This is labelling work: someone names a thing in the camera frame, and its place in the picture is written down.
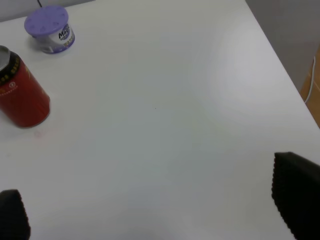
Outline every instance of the purple lid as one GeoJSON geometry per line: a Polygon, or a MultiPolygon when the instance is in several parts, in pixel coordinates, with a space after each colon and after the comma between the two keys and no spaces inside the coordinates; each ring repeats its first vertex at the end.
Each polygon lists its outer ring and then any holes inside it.
{"type": "Polygon", "coordinates": [[[62,6],[45,6],[30,14],[24,21],[24,29],[34,37],[50,35],[62,29],[69,15],[62,6]]]}

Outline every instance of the white cable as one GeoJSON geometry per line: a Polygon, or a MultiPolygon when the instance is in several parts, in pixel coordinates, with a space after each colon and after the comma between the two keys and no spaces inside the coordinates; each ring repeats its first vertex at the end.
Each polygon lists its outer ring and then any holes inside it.
{"type": "Polygon", "coordinates": [[[306,99],[304,101],[305,104],[309,101],[309,98],[310,98],[311,92],[312,92],[312,87],[314,86],[314,82],[315,82],[315,66],[316,66],[316,56],[314,56],[314,58],[313,58],[313,67],[312,67],[310,89],[309,89],[308,96],[306,97],[306,99]]]}

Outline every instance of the white table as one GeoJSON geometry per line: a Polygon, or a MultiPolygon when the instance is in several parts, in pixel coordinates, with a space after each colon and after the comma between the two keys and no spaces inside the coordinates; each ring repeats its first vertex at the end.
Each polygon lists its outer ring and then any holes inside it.
{"type": "Polygon", "coordinates": [[[31,48],[24,18],[0,24],[51,97],[37,127],[0,118],[0,189],[21,192],[32,239],[293,240],[274,152],[320,163],[320,132],[246,3],[67,10],[61,54],[31,48]]]}

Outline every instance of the plastic container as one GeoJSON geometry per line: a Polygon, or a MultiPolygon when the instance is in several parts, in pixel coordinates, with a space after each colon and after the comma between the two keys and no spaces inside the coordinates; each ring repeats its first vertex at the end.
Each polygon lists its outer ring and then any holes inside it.
{"type": "Polygon", "coordinates": [[[24,21],[24,29],[35,38],[40,49],[47,54],[57,54],[68,49],[75,41],[67,10],[62,6],[37,9],[24,21]]]}

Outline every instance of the can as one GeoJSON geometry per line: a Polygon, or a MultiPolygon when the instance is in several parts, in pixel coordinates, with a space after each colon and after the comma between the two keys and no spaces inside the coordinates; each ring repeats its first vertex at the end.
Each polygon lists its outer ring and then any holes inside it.
{"type": "Polygon", "coordinates": [[[0,110],[17,126],[33,127],[50,113],[50,98],[22,59],[0,46],[0,110]]]}
{"type": "Polygon", "coordinates": [[[76,39],[67,10],[62,6],[37,9],[24,21],[24,29],[47,54],[57,54],[68,49],[76,39]]]}

